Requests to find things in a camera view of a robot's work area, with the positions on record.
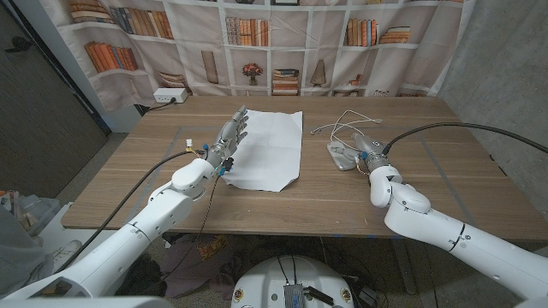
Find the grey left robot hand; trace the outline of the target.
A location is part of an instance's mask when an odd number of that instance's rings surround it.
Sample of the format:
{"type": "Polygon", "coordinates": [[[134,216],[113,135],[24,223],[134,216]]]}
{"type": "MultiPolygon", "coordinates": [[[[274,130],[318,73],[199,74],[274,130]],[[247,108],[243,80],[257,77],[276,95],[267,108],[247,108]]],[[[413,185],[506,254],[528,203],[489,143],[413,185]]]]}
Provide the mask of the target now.
{"type": "Polygon", "coordinates": [[[206,161],[214,168],[219,167],[237,150],[237,146],[247,136],[247,108],[242,105],[224,125],[210,146],[206,161]]]}

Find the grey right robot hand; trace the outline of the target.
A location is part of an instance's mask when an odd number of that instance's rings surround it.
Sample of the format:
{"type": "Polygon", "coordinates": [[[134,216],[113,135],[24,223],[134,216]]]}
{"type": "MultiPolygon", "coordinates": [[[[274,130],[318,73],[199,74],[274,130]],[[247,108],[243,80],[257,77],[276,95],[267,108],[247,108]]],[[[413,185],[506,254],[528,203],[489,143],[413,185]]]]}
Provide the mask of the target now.
{"type": "Polygon", "coordinates": [[[353,133],[352,139],[355,148],[341,141],[331,141],[326,146],[339,170],[356,169],[359,162],[363,162],[369,171],[390,165],[388,158],[382,153],[384,146],[381,142],[363,133],[353,133]]]}

